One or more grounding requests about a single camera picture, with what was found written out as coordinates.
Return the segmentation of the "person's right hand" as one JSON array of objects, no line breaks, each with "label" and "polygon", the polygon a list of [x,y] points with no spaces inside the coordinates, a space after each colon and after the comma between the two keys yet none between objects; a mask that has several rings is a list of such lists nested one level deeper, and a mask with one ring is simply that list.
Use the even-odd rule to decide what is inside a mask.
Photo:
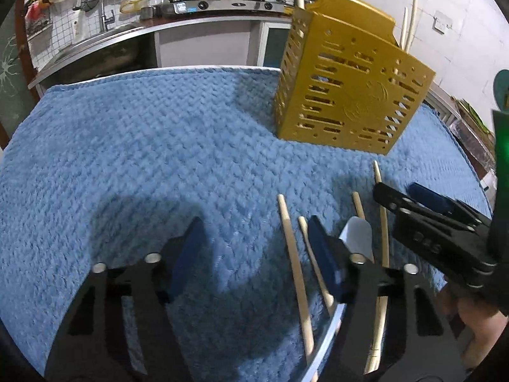
[{"label": "person's right hand", "polygon": [[463,353],[463,365],[466,369],[476,368],[502,335],[508,317],[481,298],[460,297],[453,291],[451,284],[441,289],[436,300],[445,315],[458,313],[463,323],[473,332],[473,339]]}]

